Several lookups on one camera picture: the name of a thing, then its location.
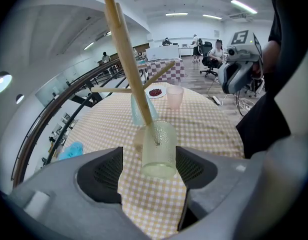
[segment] red food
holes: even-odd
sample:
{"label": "red food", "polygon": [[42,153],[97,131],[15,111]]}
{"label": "red food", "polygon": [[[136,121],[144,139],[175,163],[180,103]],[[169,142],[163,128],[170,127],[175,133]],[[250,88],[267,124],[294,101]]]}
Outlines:
{"label": "red food", "polygon": [[162,93],[162,90],[160,90],[160,89],[154,89],[154,90],[151,90],[150,92],[149,92],[149,95],[151,95],[152,97],[154,97],[154,96],[158,96],[159,94],[161,94]]}

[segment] clear plastic cup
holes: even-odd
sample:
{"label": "clear plastic cup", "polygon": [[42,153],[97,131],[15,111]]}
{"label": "clear plastic cup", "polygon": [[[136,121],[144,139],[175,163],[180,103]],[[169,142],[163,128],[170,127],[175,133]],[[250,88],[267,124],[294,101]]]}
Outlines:
{"label": "clear plastic cup", "polygon": [[146,176],[170,179],[176,173],[177,134],[170,123],[155,121],[145,129],[142,172]]}
{"label": "clear plastic cup", "polygon": [[[149,106],[150,114],[152,115],[153,120],[157,120],[158,114],[157,114],[157,111],[154,107],[154,104],[152,103],[150,98],[147,96],[147,94],[145,94],[145,95],[146,95],[146,100],[147,100],[147,103],[148,103],[148,106]],[[143,119],[143,116],[142,116],[139,108],[138,108],[136,99],[135,99],[133,94],[130,96],[130,103],[131,103],[132,119],[133,119],[134,125],[136,125],[136,126],[145,125],[145,121]]]}
{"label": "clear plastic cup", "polygon": [[172,110],[180,108],[180,104],[183,101],[184,88],[180,86],[170,86],[167,88],[167,101]]}

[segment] round table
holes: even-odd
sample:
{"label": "round table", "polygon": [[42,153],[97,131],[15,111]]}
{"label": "round table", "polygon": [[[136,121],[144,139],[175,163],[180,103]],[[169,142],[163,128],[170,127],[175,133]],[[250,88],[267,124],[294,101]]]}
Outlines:
{"label": "round table", "polygon": [[[178,173],[170,180],[142,175],[141,152],[133,144],[140,127],[132,123],[130,95],[113,93],[91,108],[70,132],[65,147],[82,142],[85,154],[123,147],[124,170],[118,184],[123,211],[151,238],[166,238],[177,233],[186,187]],[[159,120],[175,128],[179,146],[244,158],[243,143],[235,126],[207,98],[185,89],[179,110],[169,109],[167,95],[152,102]]]}

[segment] white desk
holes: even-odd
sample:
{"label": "white desk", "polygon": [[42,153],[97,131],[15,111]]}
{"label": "white desk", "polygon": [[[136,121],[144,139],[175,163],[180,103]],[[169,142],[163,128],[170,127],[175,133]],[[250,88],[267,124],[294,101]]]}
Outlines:
{"label": "white desk", "polygon": [[148,48],[146,49],[146,55],[148,61],[175,59],[179,56],[178,45]]}
{"label": "white desk", "polygon": [[181,50],[181,49],[189,49],[190,57],[192,56],[192,51],[191,51],[191,49],[193,49],[193,47],[181,47],[181,48],[178,48],[178,50],[179,50],[179,57],[181,57],[181,55],[180,55],[180,50]]}

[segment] wooden stick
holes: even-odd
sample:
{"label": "wooden stick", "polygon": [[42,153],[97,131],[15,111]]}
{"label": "wooden stick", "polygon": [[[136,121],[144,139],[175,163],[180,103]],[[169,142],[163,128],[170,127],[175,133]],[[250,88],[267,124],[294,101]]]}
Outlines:
{"label": "wooden stick", "polygon": [[[175,62],[170,62],[167,66],[165,66],[162,70],[160,70],[157,74],[155,74],[149,81],[147,81],[143,85],[143,89],[145,90],[147,87],[149,87],[154,81],[156,81],[159,77],[161,77],[164,73],[167,72],[168,69],[170,69]],[[132,93],[131,89],[124,89],[124,88],[106,88],[106,87],[92,87],[90,89],[92,93],[126,93],[130,94]]]}
{"label": "wooden stick", "polygon": [[115,0],[105,0],[106,8],[109,11],[109,14],[106,16],[108,24],[111,23],[115,28],[119,28],[121,26],[121,20],[118,16],[118,11],[116,8]]}
{"label": "wooden stick", "polygon": [[123,93],[130,94],[132,93],[132,89],[125,88],[106,88],[106,87],[92,87],[90,89],[92,93]]}
{"label": "wooden stick", "polygon": [[147,87],[149,87],[152,83],[154,83],[154,81],[156,81],[159,77],[161,77],[164,73],[167,72],[168,69],[170,69],[173,65],[175,64],[175,62],[170,62],[167,66],[165,66],[162,70],[160,70],[157,74],[155,74],[150,80],[148,80],[143,88],[146,89]]}
{"label": "wooden stick", "polygon": [[132,89],[132,93],[135,96],[144,121],[146,125],[150,125],[153,122],[153,119],[150,114],[142,81],[139,75],[134,51],[130,43],[124,15],[120,5],[117,3],[115,6],[114,0],[105,0],[105,3],[105,15],[109,29],[112,32],[112,38],[115,43],[125,75],[127,77],[130,88]]}

